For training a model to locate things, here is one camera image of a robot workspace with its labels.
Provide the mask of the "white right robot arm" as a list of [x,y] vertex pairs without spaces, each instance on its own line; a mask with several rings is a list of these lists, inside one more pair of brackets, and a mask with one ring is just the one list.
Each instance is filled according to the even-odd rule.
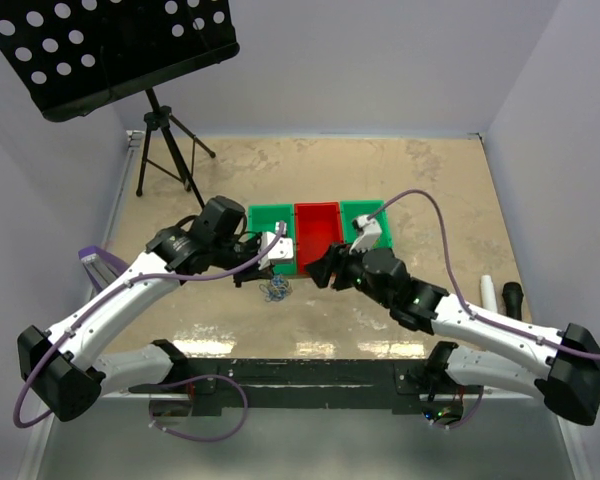
[[600,407],[600,346],[585,327],[526,324],[466,304],[411,276],[389,248],[359,253],[347,244],[333,244],[305,270],[319,288],[363,293],[407,330],[477,346],[475,352],[453,347],[430,363],[425,379],[432,390],[495,387],[539,398],[573,423],[594,424]]

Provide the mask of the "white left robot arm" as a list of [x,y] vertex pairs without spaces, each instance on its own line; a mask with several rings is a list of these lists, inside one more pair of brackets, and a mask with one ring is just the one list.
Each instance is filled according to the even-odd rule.
[[286,224],[279,221],[274,232],[242,241],[236,229],[245,215],[235,201],[211,198],[199,214],[159,230],[118,278],[77,312],[46,330],[29,326],[21,332],[16,344],[24,385],[14,406],[14,424],[29,428],[37,423],[21,417],[28,392],[67,422],[114,390],[139,384],[180,390],[187,368],[168,342],[117,356],[103,352],[141,313],[186,282],[271,271],[273,255],[287,252]]

